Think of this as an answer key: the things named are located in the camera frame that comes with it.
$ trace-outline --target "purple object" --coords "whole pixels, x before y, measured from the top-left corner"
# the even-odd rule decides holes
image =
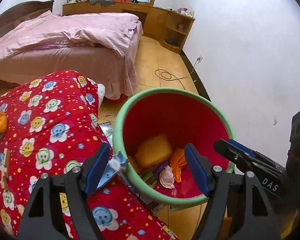
[[[163,162],[163,163],[160,163],[160,164],[159,164],[159,167],[156,168],[156,169],[152,172],[153,175],[154,175],[154,177],[156,178],[157,181],[159,181],[159,175],[160,175],[161,171],[163,171],[164,168],[165,168],[166,166],[168,166],[168,165],[169,165],[169,161],[165,161],[165,162]]]

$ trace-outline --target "pink blanket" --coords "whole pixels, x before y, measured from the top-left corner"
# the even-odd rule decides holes
[[[48,11],[33,20],[21,23],[0,38],[0,60],[36,45],[57,41],[99,43],[125,57],[137,22],[138,17],[129,13],[60,17]]]

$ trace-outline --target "red floral blanket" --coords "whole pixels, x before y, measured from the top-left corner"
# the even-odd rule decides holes
[[[0,223],[8,233],[18,234],[24,208],[43,172],[66,173],[107,142],[97,124],[98,103],[98,85],[72,70],[44,76],[0,97],[0,111],[8,117],[0,152],[10,150],[8,189],[0,184]],[[69,236],[77,239],[66,194],[60,198]],[[117,178],[88,203],[106,239],[176,239]]]

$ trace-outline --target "wooden desk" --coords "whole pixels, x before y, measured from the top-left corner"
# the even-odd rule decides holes
[[[116,2],[109,6],[100,3],[91,5],[90,2],[69,3],[63,5],[62,15],[104,12],[128,12],[137,15],[143,26],[143,35],[159,41],[161,46],[176,53],[181,52],[194,21],[188,16],[143,2]],[[168,44],[166,40],[173,40],[178,46]]]

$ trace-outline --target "screw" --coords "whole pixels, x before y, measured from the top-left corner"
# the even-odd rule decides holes
[[[222,168],[219,165],[216,165],[216,166],[213,166],[213,170],[215,172],[220,172],[220,171],[222,171]]]
[[[254,177],[254,173],[252,171],[247,171],[247,176],[249,178],[253,178]]]
[[[79,171],[81,171],[81,168],[79,166],[75,166],[72,168],[73,173],[78,173]]]
[[[42,179],[46,179],[48,176],[49,176],[49,174],[46,172],[41,174]]]

